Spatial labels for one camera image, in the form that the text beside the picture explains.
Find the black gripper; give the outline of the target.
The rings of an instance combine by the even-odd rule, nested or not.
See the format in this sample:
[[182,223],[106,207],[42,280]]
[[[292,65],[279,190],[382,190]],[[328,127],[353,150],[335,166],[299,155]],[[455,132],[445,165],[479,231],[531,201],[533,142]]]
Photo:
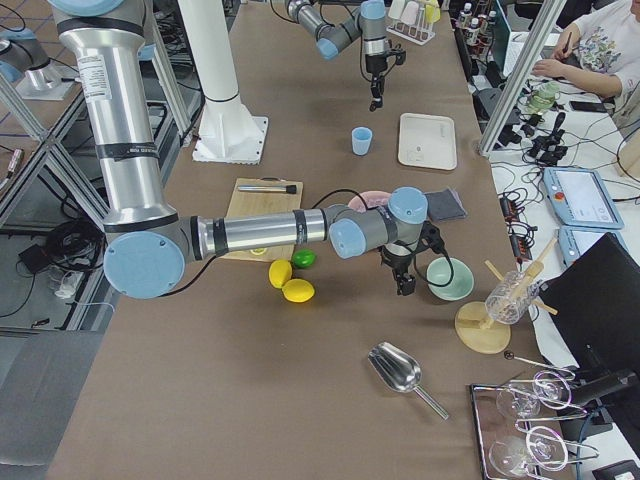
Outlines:
[[383,107],[384,74],[388,69],[389,56],[388,52],[364,55],[366,72],[373,76],[370,81],[370,92],[371,102],[375,102],[376,108]]
[[414,258],[414,251],[404,244],[390,243],[380,248],[381,262],[389,266],[395,274],[398,295],[415,292],[416,279],[408,273]]

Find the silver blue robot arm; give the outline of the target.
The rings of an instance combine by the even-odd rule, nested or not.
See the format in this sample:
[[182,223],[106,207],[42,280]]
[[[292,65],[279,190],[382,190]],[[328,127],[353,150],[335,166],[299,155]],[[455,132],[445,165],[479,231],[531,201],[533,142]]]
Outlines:
[[[392,270],[399,295],[415,290],[408,271],[426,242],[425,194],[412,187],[391,193],[386,205],[357,213],[346,205],[239,219],[180,218],[164,197],[152,139],[139,55],[151,27],[145,1],[48,1],[63,45],[73,52],[108,194],[102,221],[107,238],[103,270],[120,293],[137,299],[168,296],[185,265],[229,252],[324,241],[343,259],[377,249]],[[386,37],[384,1],[363,1],[338,26],[312,1],[286,1],[294,24],[313,35],[321,56],[335,58],[356,40],[372,74],[371,111],[382,106],[387,59],[406,53]],[[257,164],[268,119],[242,103],[221,1],[179,1],[204,96],[196,160]]]

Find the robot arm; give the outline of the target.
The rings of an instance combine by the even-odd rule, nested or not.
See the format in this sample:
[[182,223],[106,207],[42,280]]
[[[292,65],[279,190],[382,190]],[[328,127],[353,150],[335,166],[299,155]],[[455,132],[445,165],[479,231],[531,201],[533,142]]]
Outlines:
[[325,60],[336,58],[351,44],[360,41],[358,65],[362,78],[369,83],[371,112],[383,107],[386,76],[401,65],[406,52],[395,48],[386,33],[386,6],[383,1],[363,1],[339,24],[328,22],[315,1],[285,1],[285,15],[279,14],[273,2],[272,12],[281,20],[303,27],[314,39],[316,48]]

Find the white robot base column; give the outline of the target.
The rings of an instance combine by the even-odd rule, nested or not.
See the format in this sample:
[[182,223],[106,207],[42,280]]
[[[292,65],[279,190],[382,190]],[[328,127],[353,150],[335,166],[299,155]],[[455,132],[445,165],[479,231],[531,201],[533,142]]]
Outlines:
[[193,159],[256,165],[268,119],[241,100],[222,3],[181,1],[179,8],[205,97]]

